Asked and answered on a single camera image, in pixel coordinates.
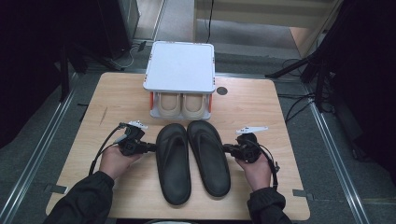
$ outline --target white lid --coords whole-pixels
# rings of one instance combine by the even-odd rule
[[[216,88],[213,45],[155,42],[143,87],[158,92],[212,93]]]

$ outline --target wooden tabletop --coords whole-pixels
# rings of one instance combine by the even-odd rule
[[[158,132],[169,123],[178,122],[187,128],[187,120],[154,119],[149,114],[149,92],[143,89],[144,75],[105,73],[92,97],[87,113],[57,185],[72,188],[88,175],[91,162],[110,132],[120,122],[140,120],[148,125],[141,139],[155,143]],[[291,148],[288,131],[282,116],[275,85],[268,79],[216,77],[212,98],[212,114],[208,120],[216,127],[222,143],[236,144],[236,130],[245,126],[268,126],[256,133],[260,144],[266,146],[280,166],[277,173],[278,191],[286,197],[285,213],[292,220],[309,218],[306,198],[293,196],[294,189],[303,190],[300,174]],[[123,134],[117,131],[109,143]],[[190,151],[191,196],[180,205],[166,202],[161,192],[154,153],[147,153],[131,169],[116,180],[110,217],[172,218],[172,219],[249,219],[247,200],[251,192],[242,168],[227,154],[231,173],[230,192],[213,198],[203,186],[192,151]],[[53,193],[47,213],[63,197]]]

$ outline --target black sleeve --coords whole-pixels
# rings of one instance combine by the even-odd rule
[[[113,186],[114,180],[100,171],[85,177],[55,204],[44,223],[105,223]]]
[[[283,213],[286,200],[273,188],[258,189],[250,194],[247,207],[255,224],[291,223]]]

